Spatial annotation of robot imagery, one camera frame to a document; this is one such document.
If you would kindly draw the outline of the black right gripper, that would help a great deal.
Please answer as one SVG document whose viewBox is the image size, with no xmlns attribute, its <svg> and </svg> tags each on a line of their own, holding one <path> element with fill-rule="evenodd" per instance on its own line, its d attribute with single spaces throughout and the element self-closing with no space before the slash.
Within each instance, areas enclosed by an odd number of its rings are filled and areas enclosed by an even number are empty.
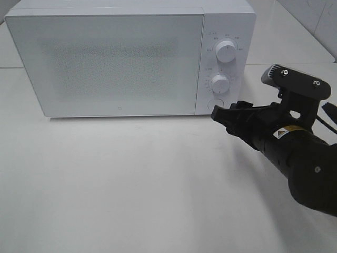
<svg viewBox="0 0 337 253">
<path fill-rule="evenodd" d="M 269 106 L 253 108 L 247 101 L 232 103 L 229 109 L 215 106 L 211 118 L 231 135 L 249 136 L 249 143 L 264 155 L 289 155 L 315 138 L 312 125 L 320 97 L 292 91 L 280 91 L 279 97 L 280 103 Z"/>
</svg>

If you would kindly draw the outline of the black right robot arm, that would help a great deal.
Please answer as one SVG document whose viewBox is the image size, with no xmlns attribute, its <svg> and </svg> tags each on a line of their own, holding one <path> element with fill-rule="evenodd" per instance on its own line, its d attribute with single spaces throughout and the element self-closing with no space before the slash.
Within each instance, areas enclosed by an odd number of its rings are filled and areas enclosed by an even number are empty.
<svg viewBox="0 0 337 253">
<path fill-rule="evenodd" d="M 281 102 L 269 106 L 216 105 L 211 118 L 261 152 L 287 178 L 296 202 L 336 216 L 336 144 L 312 132 L 318 106 L 316 99 L 282 92 Z"/>
</svg>

